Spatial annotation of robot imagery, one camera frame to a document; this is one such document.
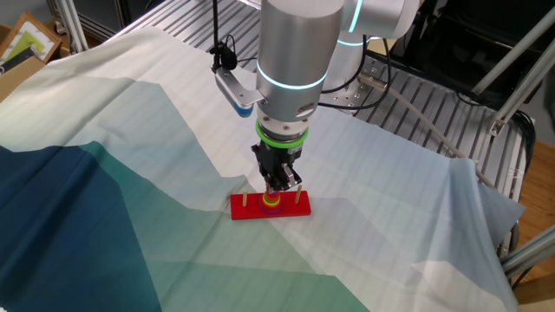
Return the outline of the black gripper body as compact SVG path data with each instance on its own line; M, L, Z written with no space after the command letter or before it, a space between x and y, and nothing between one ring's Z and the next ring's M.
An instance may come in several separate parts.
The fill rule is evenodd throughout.
M258 163L261 173L274 173L277 169L286 164L293 169L294 162L301 157L303 146L294 148L278 148L270 146L264 142L259 142L251 146Z

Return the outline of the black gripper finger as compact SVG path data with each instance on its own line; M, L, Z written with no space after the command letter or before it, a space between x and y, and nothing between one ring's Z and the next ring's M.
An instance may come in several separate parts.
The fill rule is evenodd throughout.
M275 173L277 179L277 189L287 191L302 183L302 179L294 170L292 164L283 163Z
M274 192L273 188L273 176L270 172L264 169L262 166L259 167L259 172L264 179L265 182L265 190L267 192Z

